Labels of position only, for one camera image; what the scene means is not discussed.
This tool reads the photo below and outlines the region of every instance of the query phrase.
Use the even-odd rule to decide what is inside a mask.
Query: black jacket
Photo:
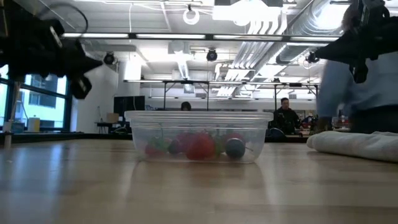
[[[292,109],[283,110],[282,107],[274,112],[274,124],[285,134],[292,134],[301,125],[300,118]]]

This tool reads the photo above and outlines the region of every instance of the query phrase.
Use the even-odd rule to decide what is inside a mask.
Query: table surface
[[[132,141],[0,150],[0,223],[397,223],[398,166],[265,144],[254,164],[136,162]]]

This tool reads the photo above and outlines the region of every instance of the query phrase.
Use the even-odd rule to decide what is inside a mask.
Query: white cloth
[[[307,146],[319,152],[398,162],[398,134],[339,133],[325,131],[310,136]]]

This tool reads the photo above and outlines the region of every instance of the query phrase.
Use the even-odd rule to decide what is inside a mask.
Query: clear plastic container
[[[254,162],[272,113],[127,111],[134,146],[147,161]]]

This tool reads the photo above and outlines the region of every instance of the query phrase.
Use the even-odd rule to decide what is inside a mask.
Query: light blue shirt
[[[328,61],[317,97],[320,118],[334,117],[340,104],[345,114],[378,106],[398,105],[398,52],[366,61],[368,75],[364,83],[355,83],[349,65]]]

